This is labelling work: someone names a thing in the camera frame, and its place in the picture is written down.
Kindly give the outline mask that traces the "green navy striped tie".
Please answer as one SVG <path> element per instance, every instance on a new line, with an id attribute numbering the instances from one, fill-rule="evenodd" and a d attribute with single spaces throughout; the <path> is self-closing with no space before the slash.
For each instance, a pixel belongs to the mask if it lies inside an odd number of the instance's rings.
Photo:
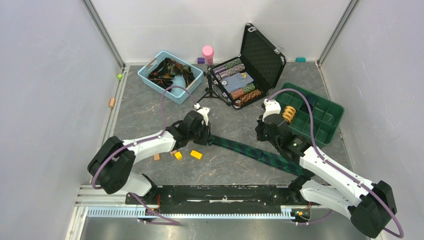
<path id="1" fill-rule="evenodd" d="M 314 174 L 307 169 L 304 169 L 299 164 L 296 164 L 293 161 L 289 161 L 283 158 L 279 154 L 275 154 L 269 151 L 264 151 L 259 148 L 255 148 L 240 142 L 229 140 L 223 137 L 216 135 L 211 135 L 210 141 L 208 143 L 210 146 L 215 145 L 240 155 L 251 158 L 257 162 L 265 164 L 269 167 L 281 170 L 283 172 L 295 175 L 295 176 L 306 176 L 311 178 Z"/>

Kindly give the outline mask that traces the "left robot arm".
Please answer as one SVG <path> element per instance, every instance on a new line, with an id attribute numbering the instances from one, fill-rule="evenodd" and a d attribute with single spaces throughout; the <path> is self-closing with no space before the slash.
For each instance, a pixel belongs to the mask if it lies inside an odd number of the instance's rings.
<path id="1" fill-rule="evenodd" d="M 156 154 L 179 150 L 189 142 L 208 145 L 211 142 L 210 111 L 209 107 L 191 110 L 183 120 L 149 136 L 131 140 L 108 138 L 87 166 L 94 187 L 109 195 L 126 191 L 136 194 L 145 204 L 153 203 L 157 190 L 146 175 L 132 172 L 134 164 Z"/>

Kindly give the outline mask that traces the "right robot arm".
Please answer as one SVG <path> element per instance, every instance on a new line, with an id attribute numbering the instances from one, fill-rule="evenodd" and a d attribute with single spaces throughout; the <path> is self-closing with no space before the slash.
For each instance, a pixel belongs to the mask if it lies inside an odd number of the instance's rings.
<path id="1" fill-rule="evenodd" d="M 369 238 L 376 238 L 397 213 L 392 187 L 375 183 L 340 165 L 301 135 L 294 135 L 279 114 L 260 115 L 257 140 L 269 142 L 283 157 L 305 170 L 289 189 L 295 204 L 317 203 L 350 219 Z"/>

